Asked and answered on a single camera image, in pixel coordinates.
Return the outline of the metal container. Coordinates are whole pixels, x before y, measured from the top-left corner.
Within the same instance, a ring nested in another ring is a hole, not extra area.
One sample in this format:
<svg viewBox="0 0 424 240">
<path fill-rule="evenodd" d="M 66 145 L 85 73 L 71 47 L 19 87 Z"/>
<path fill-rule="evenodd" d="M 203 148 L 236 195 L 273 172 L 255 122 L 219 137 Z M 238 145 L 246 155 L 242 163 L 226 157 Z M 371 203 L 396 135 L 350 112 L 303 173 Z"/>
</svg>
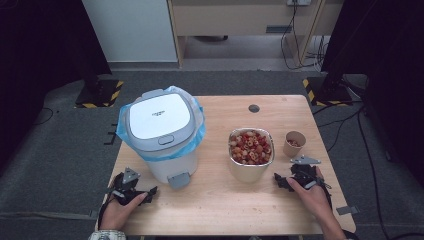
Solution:
<svg viewBox="0 0 424 240">
<path fill-rule="evenodd" d="M 243 131 L 243 130 L 259 130 L 260 132 L 265 133 L 270 138 L 271 146 L 273 147 L 273 153 L 271 155 L 271 161 L 269 163 L 263 164 L 263 165 L 242 165 L 242 164 L 239 164 L 239 163 L 235 162 L 230 157 L 230 152 L 229 152 L 229 157 L 230 157 L 230 160 L 231 160 L 230 171 L 231 171 L 232 175 L 237 180 L 239 180 L 241 182 L 254 183 L 262 177 L 265 170 L 273 162 L 274 157 L 275 157 L 274 143 L 273 143 L 273 139 L 272 139 L 271 135 L 269 134 L 269 132 L 264 130 L 264 129 L 260 129 L 260 128 L 238 128 L 238 129 L 233 130 L 230 133 L 229 137 L 233 133 L 235 133 L 236 131 Z"/>
</svg>

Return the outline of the person's left hand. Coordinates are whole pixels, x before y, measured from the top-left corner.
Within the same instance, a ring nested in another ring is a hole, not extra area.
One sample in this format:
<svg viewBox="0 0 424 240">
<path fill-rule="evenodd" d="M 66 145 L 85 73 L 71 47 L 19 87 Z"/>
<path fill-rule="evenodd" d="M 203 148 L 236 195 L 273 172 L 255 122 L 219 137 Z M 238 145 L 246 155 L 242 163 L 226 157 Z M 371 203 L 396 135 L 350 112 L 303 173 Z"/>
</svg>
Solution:
<svg viewBox="0 0 424 240">
<path fill-rule="evenodd" d="M 121 205 L 114 197 L 107 201 L 107 206 L 99 220 L 99 230 L 120 231 L 132 212 L 143 202 L 147 194 L 143 193 L 135 197 L 127 205 Z"/>
</svg>

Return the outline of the white panel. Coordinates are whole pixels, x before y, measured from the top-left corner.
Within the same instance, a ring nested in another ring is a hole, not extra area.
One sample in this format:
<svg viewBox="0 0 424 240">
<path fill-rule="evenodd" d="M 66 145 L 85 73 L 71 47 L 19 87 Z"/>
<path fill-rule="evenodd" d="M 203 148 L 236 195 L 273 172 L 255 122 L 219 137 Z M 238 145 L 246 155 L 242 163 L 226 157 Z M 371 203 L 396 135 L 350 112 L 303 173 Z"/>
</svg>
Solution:
<svg viewBox="0 0 424 240">
<path fill-rule="evenodd" d="M 108 62 L 176 62 L 167 0 L 82 0 Z"/>
</svg>

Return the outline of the striped black stand base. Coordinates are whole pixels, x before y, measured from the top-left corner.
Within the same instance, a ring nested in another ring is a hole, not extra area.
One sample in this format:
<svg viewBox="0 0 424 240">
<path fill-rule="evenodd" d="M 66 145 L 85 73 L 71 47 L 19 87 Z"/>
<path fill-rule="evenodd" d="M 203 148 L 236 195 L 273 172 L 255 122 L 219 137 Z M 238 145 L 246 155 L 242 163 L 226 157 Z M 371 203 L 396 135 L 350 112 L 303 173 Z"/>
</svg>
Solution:
<svg viewBox="0 0 424 240">
<path fill-rule="evenodd" d="M 84 86 L 75 101 L 75 107 L 112 107 L 122 86 L 123 81 L 120 80 L 100 80 L 94 89 Z"/>
<path fill-rule="evenodd" d="M 328 84 L 325 77 L 307 77 L 302 83 L 313 106 L 352 104 L 347 88 L 339 83 Z"/>
</svg>

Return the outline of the light wooden desk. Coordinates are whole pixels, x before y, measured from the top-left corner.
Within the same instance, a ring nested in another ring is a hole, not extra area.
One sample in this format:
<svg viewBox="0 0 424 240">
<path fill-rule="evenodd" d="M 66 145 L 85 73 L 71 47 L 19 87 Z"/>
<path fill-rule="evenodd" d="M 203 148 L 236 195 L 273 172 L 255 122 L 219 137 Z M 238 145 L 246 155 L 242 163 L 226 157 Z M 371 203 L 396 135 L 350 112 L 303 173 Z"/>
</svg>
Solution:
<svg viewBox="0 0 424 240">
<path fill-rule="evenodd" d="M 287 0 L 167 0 L 179 59 L 189 36 L 283 34 L 297 67 L 313 37 L 332 34 L 344 1 L 293 7 Z"/>
</svg>

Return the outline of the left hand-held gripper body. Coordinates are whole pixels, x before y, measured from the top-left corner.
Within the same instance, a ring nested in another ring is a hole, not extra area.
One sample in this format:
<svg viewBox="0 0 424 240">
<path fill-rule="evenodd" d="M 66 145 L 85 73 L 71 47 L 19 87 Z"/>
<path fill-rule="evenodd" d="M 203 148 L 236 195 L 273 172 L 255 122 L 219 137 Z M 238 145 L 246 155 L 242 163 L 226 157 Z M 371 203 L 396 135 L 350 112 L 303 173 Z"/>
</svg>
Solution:
<svg viewBox="0 0 424 240">
<path fill-rule="evenodd" d="M 140 174 L 126 167 L 113 180 L 110 187 L 110 193 L 117 199 L 121 205 L 127 205 L 135 197 L 143 194 L 143 191 L 137 191 L 136 185 L 140 178 Z"/>
</svg>

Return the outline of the person's right hand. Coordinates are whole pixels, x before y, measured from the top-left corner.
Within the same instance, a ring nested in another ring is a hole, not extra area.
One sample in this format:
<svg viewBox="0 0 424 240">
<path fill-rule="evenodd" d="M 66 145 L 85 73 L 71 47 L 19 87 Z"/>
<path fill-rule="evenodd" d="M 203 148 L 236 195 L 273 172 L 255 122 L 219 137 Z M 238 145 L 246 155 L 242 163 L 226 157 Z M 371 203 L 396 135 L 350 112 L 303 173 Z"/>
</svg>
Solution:
<svg viewBox="0 0 424 240">
<path fill-rule="evenodd" d="M 293 178 L 288 178 L 287 182 L 319 223 L 329 223 L 335 219 L 321 186 L 314 185 L 309 190 L 306 190 Z"/>
</svg>

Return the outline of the black tape marks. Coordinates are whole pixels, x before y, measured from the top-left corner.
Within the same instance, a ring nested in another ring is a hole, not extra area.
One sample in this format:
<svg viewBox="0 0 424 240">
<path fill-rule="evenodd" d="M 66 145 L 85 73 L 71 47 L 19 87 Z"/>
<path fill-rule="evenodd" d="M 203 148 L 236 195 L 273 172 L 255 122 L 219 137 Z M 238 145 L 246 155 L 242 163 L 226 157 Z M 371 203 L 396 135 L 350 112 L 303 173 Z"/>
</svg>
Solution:
<svg viewBox="0 0 424 240">
<path fill-rule="evenodd" d="M 112 130 L 107 132 L 108 140 L 104 142 L 104 145 L 107 145 L 107 146 L 113 145 L 116 139 L 117 124 L 113 123 L 111 127 L 112 127 Z"/>
</svg>

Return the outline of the black curtain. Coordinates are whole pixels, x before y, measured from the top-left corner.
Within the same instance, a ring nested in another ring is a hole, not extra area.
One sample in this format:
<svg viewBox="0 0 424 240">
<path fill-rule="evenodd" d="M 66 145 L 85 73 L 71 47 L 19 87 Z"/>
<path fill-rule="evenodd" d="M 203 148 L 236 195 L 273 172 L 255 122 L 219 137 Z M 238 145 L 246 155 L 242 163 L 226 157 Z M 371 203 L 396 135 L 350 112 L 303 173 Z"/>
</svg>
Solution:
<svg viewBox="0 0 424 240">
<path fill-rule="evenodd" d="M 424 188 L 424 0 L 344 0 L 323 70 L 364 74 L 365 103 L 389 159 Z"/>
<path fill-rule="evenodd" d="M 49 91 L 84 80 L 100 96 L 109 72 L 82 0 L 0 0 L 0 171 Z"/>
</svg>

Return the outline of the brown paper cup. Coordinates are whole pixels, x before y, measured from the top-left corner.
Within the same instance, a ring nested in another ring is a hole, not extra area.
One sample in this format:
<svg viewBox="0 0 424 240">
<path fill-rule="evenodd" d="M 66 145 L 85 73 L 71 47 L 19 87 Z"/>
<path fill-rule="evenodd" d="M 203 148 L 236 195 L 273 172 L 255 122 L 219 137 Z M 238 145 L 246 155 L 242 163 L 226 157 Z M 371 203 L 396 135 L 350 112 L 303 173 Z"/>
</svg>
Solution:
<svg viewBox="0 0 424 240">
<path fill-rule="evenodd" d="M 288 157 L 296 156 L 306 144 L 306 137 L 299 131 L 290 131 L 285 135 L 283 152 Z"/>
</svg>

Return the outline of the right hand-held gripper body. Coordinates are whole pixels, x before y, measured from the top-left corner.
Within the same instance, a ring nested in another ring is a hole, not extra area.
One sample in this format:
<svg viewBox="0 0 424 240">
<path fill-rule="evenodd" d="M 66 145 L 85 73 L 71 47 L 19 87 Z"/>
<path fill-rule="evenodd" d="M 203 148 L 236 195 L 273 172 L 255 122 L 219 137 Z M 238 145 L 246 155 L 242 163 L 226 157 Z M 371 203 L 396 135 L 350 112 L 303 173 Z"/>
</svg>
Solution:
<svg viewBox="0 0 424 240">
<path fill-rule="evenodd" d="M 309 190 L 313 186 L 318 185 L 324 189 L 330 189 L 331 186 L 327 184 L 324 178 L 317 173 L 317 164 L 320 164 L 320 160 L 312 159 L 306 156 L 299 157 L 297 159 L 291 159 L 292 166 L 291 178 L 293 178 L 298 184 L 304 189 Z"/>
</svg>

